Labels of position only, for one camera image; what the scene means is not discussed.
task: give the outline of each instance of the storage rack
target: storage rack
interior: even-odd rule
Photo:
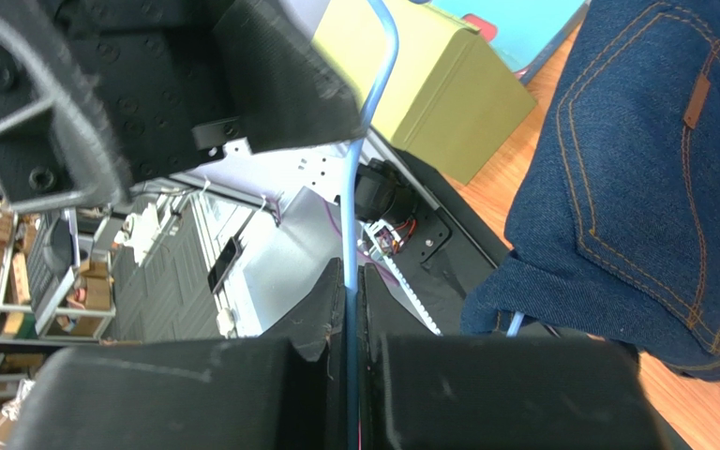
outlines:
[[[3,257],[2,265],[0,267],[0,318],[3,313],[10,313],[10,312],[21,312],[23,314],[33,314],[34,311],[29,305],[11,305],[6,303],[6,292],[8,289],[8,283],[10,280],[10,266],[11,262],[13,260],[13,248],[16,243],[16,232],[19,225],[19,216],[14,214],[13,215],[13,231],[10,234],[10,237],[7,241],[7,246],[5,248],[5,255]],[[48,326],[42,326],[40,330],[38,331],[38,334],[40,338],[42,339],[48,339],[48,340],[69,340],[69,341],[79,341],[79,340],[98,340],[99,336],[101,336],[102,332],[107,328],[108,324],[111,322],[113,317],[116,315],[116,309],[115,306],[112,306],[110,310],[108,311],[87,311],[84,309],[72,309],[68,307],[58,307],[63,300],[63,297],[66,296],[65,292],[60,292],[61,289],[58,289],[58,292],[56,293],[56,297],[58,297],[58,301],[54,302],[55,305],[47,311],[48,318],[44,320],[45,323],[48,323],[52,319],[54,319],[57,315],[73,315],[78,317],[93,317],[93,318],[102,318],[102,322],[97,329],[97,333],[93,337],[51,337],[46,336]]]

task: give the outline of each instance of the jeans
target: jeans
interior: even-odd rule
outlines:
[[[720,380],[720,0],[593,0],[507,219],[462,312],[512,311]]]

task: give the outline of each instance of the purple wire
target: purple wire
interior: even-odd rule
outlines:
[[[327,203],[326,200],[322,199],[322,203],[324,203],[324,212],[326,213],[327,217],[329,218],[329,224],[332,225],[332,231],[335,232],[335,234],[340,237],[340,228],[338,228],[338,224],[335,222],[335,218],[332,216],[332,212],[329,210],[329,203]],[[382,275],[383,278],[385,278],[388,282],[398,284],[398,280],[396,277],[393,276],[392,273],[390,273],[387,269],[377,264],[376,261],[372,260],[368,257],[368,255],[364,254],[359,249],[357,250],[357,254],[360,255],[361,258],[366,260],[369,263],[372,263],[377,266],[377,269],[380,271],[380,275]]]

